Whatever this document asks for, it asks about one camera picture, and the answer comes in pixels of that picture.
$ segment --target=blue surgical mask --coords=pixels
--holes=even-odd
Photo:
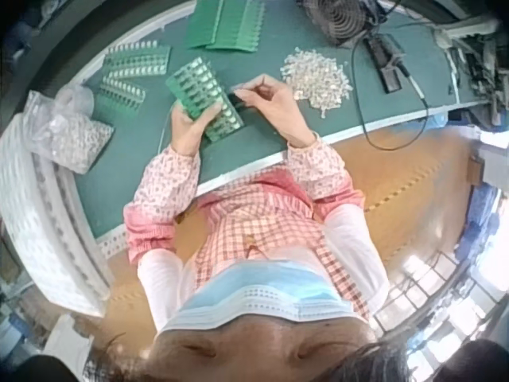
[[[290,261],[243,261],[198,290],[162,329],[208,330],[244,314],[311,322],[363,320],[331,283]]]

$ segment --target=finger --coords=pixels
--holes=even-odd
[[[221,112],[223,102],[216,102],[210,107],[206,108],[200,117],[192,125],[194,131],[203,133],[205,127]]]
[[[253,92],[251,90],[239,89],[235,90],[235,95],[238,96],[242,101],[246,103],[248,107],[256,107],[259,110],[262,110],[266,104],[269,102],[266,99],[263,99],[257,92]]]
[[[265,85],[268,88],[276,88],[276,89],[285,86],[284,83],[276,80],[275,78],[269,76],[268,74],[262,74],[256,78],[254,78],[253,80],[246,82],[243,85],[243,89],[253,90],[253,89],[255,89],[259,86],[262,86],[262,85]]]

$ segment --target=white sleeve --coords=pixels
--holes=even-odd
[[[367,308],[375,314],[389,294],[389,279],[371,241],[364,211],[356,205],[341,205],[325,219],[325,239],[357,289]]]
[[[139,262],[138,278],[158,332],[178,309],[182,267],[182,260],[166,249],[148,251]]]

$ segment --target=workbench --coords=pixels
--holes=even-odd
[[[266,2],[256,53],[187,49],[187,16],[193,9],[194,2],[174,6],[141,25],[132,25],[131,31],[119,35],[111,45],[158,40],[160,44],[172,46],[169,74],[193,58],[203,57],[212,63],[226,88],[261,73],[280,78],[284,59],[296,47],[315,49],[326,57],[335,57],[339,64],[344,65],[348,78],[352,78],[351,50],[331,46],[294,0]],[[459,97],[456,97],[452,91],[449,62],[435,44],[432,29],[416,23],[406,14],[393,12],[379,31],[392,34],[404,49],[406,55],[403,60],[425,94],[429,113],[433,115],[482,102],[470,88],[465,73],[462,74]],[[106,48],[79,72],[76,70],[73,82],[97,88]],[[384,92],[373,61],[363,46],[357,49],[355,70],[363,116],[369,131],[425,116],[421,101],[404,77],[400,76],[401,91],[389,95]],[[133,81],[148,90],[138,115],[135,118],[120,114],[115,117],[115,133],[97,163],[87,174],[75,176],[88,223],[107,255],[125,248],[123,206],[132,200],[145,166],[158,154],[160,147],[164,148],[170,142],[169,109],[175,99],[165,86],[166,78],[148,77]],[[299,102],[299,105],[309,126],[326,142],[333,143],[362,133],[352,97],[344,101],[341,108],[328,111],[325,119],[306,101]],[[244,128],[201,150],[198,194],[283,160],[286,143],[268,122],[252,109],[244,111],[241,116],[246,124]]]

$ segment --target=fan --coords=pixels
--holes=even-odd
[[[351,45],[385,21],[385,12],[376,0],[300,0],[313,23],[320,26],[334,45]]]

